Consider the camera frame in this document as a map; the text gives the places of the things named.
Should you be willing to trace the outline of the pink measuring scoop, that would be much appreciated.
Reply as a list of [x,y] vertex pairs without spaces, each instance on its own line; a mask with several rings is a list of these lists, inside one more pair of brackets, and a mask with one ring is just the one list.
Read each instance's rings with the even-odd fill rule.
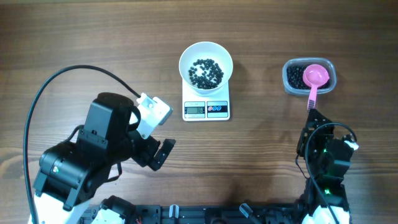
[[307,109],[314,109],[317,100],[317,90],[330,79],[330,76],[323,66],[319,64],[309,65],[303,73],[303,81],[306,86],[310,87],[308,96]]

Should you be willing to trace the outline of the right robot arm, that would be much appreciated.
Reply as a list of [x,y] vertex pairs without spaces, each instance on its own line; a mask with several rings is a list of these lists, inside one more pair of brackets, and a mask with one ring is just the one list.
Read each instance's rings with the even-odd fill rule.
[[343,180],[358,148],[349,126],[309,110],[297,144],[308,172],[305,190],[295,203],[297,223],[351,223]]

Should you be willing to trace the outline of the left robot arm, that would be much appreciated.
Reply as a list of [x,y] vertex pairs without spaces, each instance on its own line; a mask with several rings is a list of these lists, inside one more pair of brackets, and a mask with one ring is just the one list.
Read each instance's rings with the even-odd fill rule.
[[86,121],[70,138],[47,149],[39,159],[34,182],[35,211],[30,223],[77,223],[97,189],[107,182],[112,166],[133,159],[141,167],[159,170],[175,145],[151,134],[165,123],[173,109],[145,93],[131,99],[100,93],[90,105]]

